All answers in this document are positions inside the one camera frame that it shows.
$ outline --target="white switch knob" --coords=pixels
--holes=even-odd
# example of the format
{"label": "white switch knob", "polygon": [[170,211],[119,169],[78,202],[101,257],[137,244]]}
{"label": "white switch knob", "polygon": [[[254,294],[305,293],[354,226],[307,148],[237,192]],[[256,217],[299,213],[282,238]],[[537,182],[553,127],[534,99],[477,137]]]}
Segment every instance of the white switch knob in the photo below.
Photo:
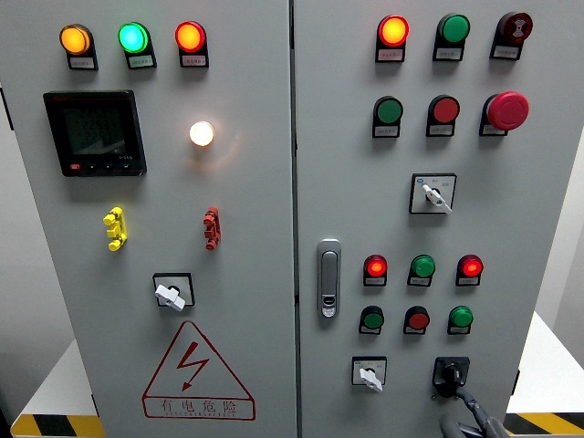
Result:
{"label": "white switch knob", "polygon": [[179,291],[174,287],[167,289],[163,285],[159,285],[156,288],[154,295],[157,298],[160,298],[163,301],[163,304],[169,308],[173,308],[177,312],[180,312],[184,309],[184,300],[179,297]]}
{"label": "white switch knob", "polygon": [[428,197],[431,203],[436,205],[446,214],[450,214],[453,212],[452,208],[450,208],[450,205],[446,203],[444,198],[440,196],[440,194],[435,189],[430,188],[428,184],[422,184],[422,188],[426,192],[426,196]]}
{"label": "white switch knob", "polygon": [[381,386],[380,380],[375,377],[375,372],[372,370],[364,370],[361,368],[359,370],[359,374],[363,383],[367,385],[368,388],[376,391],[376,392],[383,392],[383,387]]}

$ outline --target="yellow black hazard stripe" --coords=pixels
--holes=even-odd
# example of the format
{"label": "yellow black hazard stripe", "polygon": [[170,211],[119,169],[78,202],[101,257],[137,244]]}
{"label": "yellow black hazard stripe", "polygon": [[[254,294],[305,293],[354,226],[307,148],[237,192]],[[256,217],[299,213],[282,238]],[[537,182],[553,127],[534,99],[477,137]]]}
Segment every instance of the yellow black hazard stripe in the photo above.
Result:
{"label": "yellow black hazard stripe", "polygon": [[101,420],[95,415],[38,415],[23,413],[10,429],[19,436],[82,436],[105,438]]}
{"label": "yellow black hazard stripe", "polygon": [[503,425],[513,435],[584,435],[584,412],[508,413]]}

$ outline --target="emergency stop button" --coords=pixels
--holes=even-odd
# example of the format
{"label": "emergency stop button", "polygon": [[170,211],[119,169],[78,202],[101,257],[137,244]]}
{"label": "emergency stop button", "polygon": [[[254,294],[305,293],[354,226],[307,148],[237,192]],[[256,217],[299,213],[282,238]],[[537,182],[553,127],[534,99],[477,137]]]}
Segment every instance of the emergency stop button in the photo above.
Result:
{"label": "emergency stop button", "polygon": [[483,106],[481,136],[505,136],[519,128],[529,114],[527,98],[517,91],[505,91],[491,96]]}

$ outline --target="orange indicator light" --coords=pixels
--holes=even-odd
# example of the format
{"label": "orange indicator light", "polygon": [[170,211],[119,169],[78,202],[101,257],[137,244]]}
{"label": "orange indicator light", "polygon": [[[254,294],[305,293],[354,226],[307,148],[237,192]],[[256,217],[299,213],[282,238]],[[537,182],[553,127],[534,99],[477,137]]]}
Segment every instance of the orange indicator light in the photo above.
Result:
{"label": "orange indicator light", "polygon": [[83,55],[91,47],[89,31],[82,25],[63,27],[59,34],[59,41],[70,55]]}
{"label": "orange indicator light", "polygon": [[174,32],[174,38],[176,39],[176,44],[189,53],[199,51],[205,41],[203,27],[194,21],[180,23]]}
{"label": "orange indicator light", "polygon": [[380,39],[386,46],[401,46],[409,33],[410,25],[402,16],[386,16],[380,23]]}

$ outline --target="electrical hazard sign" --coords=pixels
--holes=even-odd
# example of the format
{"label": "electrical hazard sign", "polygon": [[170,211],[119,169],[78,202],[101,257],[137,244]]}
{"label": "electrical hazard sign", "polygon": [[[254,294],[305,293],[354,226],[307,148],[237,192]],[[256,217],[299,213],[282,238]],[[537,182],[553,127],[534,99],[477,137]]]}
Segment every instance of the electrical hazard sign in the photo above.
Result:
{"label": "electrical hazard sign", "polygon": [[142,395],[148,418],[256,419],[256,401],[209,339],[184,321]]}

